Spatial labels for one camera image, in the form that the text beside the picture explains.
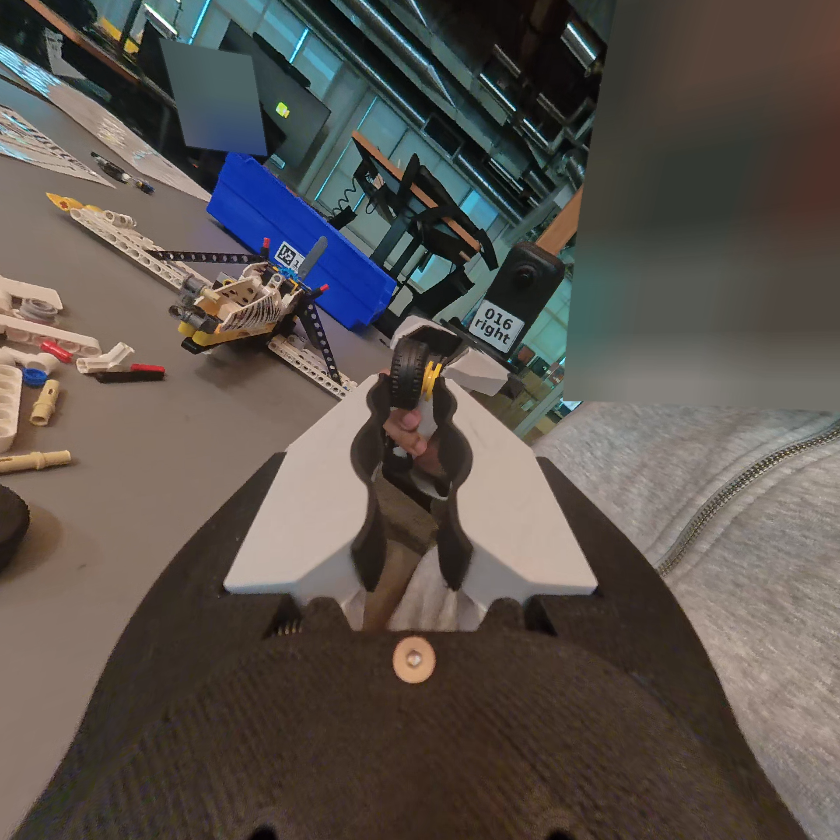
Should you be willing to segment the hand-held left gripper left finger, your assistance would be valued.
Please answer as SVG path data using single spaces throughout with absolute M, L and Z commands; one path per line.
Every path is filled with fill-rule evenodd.
M 284 453 L 224 578 L 234 595 L 332 598 L 360 631 L 386 554 L 375 478 L 389 384 L 369 376 Z

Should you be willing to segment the lego instruction booklet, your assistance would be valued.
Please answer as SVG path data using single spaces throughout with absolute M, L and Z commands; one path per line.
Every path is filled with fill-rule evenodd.
M 169 162 L 97 102 L 63 82 L 50 83 L 45 96 L 143 175 L 208 203 L 211 194 Z
M 1 155 L 100 185 L 115 185 L 39 132 L 15 110 L 1 107 Z

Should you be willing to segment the white shirt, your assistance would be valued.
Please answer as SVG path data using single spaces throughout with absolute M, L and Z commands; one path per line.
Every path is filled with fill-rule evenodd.
M 394 632 L 453 633 L 476 631 L 487 609 L 462 590 L 451 590 L 439 567 L 438 546 L 416 567 L 387 629 Z

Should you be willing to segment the large black lego tire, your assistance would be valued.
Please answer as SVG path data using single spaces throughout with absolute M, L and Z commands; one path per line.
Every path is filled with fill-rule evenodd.
M 29 523 L 27 503 L 13 490 L 1 486 L 1 571 L 12 562 L 28 531 Z

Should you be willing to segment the grey zip hoodie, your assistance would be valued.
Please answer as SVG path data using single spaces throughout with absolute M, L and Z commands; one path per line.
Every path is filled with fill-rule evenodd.
M 839 835 L 839 420 L 585 402 L 533 446 L 665 578 L 810 838 Z

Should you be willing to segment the person's right hand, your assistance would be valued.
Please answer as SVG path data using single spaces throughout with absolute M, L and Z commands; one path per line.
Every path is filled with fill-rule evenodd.
M 421 419 L 417 409 L 395 408 L 383 424 L 383 430 L 394 446 L 413 458 L 423 456 L 427 450 L 427 439 L 419 432 Z

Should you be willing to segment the large black monitor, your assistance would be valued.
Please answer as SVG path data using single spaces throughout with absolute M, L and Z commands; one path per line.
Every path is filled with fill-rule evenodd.
M 259 34 L 253 58 L 260 106 L 282 136 L 273 153 L 299 165 L 329 120 L 331 110 L 311 90 L 310 80 Z

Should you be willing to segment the wooden support beam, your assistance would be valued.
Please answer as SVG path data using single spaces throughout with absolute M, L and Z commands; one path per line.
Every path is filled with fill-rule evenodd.
M 575 192 L 570 201 L 538 237 L 536 241 L 538 247 L 557 256 L 570 243 L 579 227 L 582 195 L 583 186 Z

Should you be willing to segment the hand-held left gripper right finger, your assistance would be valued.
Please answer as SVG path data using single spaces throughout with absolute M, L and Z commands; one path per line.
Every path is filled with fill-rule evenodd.
M 530 447 L 454 382 L 445 384 L 445 477 L 445 582 L 458 630 L 476 630 L 500 599 L 595 591 Z

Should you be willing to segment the blue plastic bin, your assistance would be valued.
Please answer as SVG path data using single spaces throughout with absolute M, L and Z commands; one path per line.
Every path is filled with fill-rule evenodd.
M 306 284 L 329 286 L 318 304 L 346 329 L 369 326 L 391 302 L 394 279 L 250 155 L 227 154 L 206 210 L 255 251 L 269 238 L 271 260 L 280 265 L 325 237 L 328 247 Z

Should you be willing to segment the stacked cardboard boxes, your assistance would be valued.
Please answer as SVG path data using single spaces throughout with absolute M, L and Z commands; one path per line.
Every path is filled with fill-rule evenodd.
M 564 378 L 564 360 L 549 362 L 525 343 L 518 349 L 516 362 L 516 395 L 511 402 L 514 427 L 533 413 Z

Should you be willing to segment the pile of loose lego pieces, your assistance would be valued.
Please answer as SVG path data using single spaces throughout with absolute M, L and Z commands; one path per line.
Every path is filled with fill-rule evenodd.
M 47 427 L 56 413 L 61 366 L 75 369 L 101 384 L 162 382 L 165 368 L 132 362 L 133 349 L 117 343 L 102 351 L 99 341 L 85 334 L 56 326 L 63 312 L 57 291 L 22 281 L 1 278 L 1 472 L 21 472 L 68 466 L 67 450 L 11 455 L 18 434 L 23 392 L 35 389 L 37 396 L 28 416 L 33 427 Z

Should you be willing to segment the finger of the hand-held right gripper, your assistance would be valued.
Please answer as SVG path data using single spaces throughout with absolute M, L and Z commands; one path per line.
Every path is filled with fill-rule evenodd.
M 508 370 L 482 350 L 465 350 L 446 364 L 446 379 L 467 391 L 494 396 L 508 382 Z
M 394 367 L 399 351 L 397 345 L 403 340 L 414 340 L 425 344 L 428 358 L 446 368 L 455 358 L 455 332 L 443 324 L 419 317 L 409 317 L 394 331 L 391 337 L 392 361 Z

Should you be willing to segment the wooden top standing desk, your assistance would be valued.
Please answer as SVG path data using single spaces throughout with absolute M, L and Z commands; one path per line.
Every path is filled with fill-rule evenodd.
M 433 318 L 473 288 L 466 274 L 471 259 L 479 256 L 489 270 L 498 268 L 493 244 L 486 230 L 470 220 L 417 154 L 401 169 L 359 131 L 352 132 L 351 139 L 360 154 L 355 181 L 362 187 L 368 204 L 389 223 L 371 261 L 385 268 L 386 260 L 407 235 L 410 242 L 388 270 L 394 280 L 419 250 L 450 264 L 447 276 L 427 290 L 414 293 L 408 307 L 409 311 Z

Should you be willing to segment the khaki trousers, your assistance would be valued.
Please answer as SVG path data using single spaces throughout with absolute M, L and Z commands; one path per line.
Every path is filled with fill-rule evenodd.
M 414 499 L 380 477 L 374 483 L 385 533 L 385 563 L 380 580 L 366 596 L 362 629 L 386 628 L 417 566 L 431 546 L 436 522 Z

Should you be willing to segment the small black lego tire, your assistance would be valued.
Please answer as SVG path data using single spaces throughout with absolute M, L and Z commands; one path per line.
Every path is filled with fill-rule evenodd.
M 390 372 L 391 407 L 404 411 L 417 408 L 424 388 L 424 376 L 430 349 L 418 339 L 402 338 L 397 342 Z

